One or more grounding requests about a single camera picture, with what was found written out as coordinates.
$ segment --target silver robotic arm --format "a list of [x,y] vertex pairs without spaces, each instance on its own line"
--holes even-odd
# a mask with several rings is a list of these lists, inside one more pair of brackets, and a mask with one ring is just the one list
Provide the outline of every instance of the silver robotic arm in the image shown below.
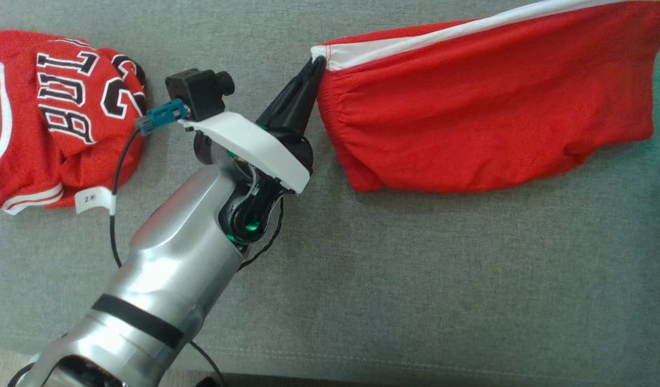
[[172,101],[137,121],[178,120],[206,164],[136,231],[130,256],[90,311],[47,346],[18,387],[156,387],[265,233],[283,194],[300,194],[313,155],[303,137],[325,59],[309,61],[256,123],[224,112],[226,74],[167,79]]

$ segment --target white tag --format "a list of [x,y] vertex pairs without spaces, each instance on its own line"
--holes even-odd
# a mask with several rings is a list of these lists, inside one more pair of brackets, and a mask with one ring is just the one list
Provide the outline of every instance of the white tag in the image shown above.
[[79,191],[74,195],[76,213],[82,213],[94,207],[105,207],[109,209],[110,215],[114,215],[117,196],[105,187],[93,187]]

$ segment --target wooden floor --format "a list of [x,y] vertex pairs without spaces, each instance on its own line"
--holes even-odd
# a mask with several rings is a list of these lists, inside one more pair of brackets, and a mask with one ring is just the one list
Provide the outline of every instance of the wooden floor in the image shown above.
[[[6,387],[10,378],[30,360],[31,356],[0,348],[0,387]],[[209,373],[189,370],[168,370],[160,387],[194,387]],[[318,382],[254,375],[225,375],[229,387],[359,387],[355,384]]]

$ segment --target gray fabric surface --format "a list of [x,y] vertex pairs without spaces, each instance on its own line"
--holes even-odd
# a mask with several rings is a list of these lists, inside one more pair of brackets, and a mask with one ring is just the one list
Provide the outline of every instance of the gray fabric surface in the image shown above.
[[[165,76],[228,70],[230,110],[255,118],[314,44],[529,0],[28,2],[0,28],[85,37]],[[656,71],[660,91],[660,64]],[[317,112],[315,175],[280,240],[233,280],[197,341],[225,372],[418,385],[660,385],[660,111],[654,138],[563,176],[477,195],[355,193]],[[198,167],[165,130],[118,201],[123,256]],[[0,213],[0,345],[34,353],[113,273],[101,210]],[[185,350],[179,365],[206,369]]]

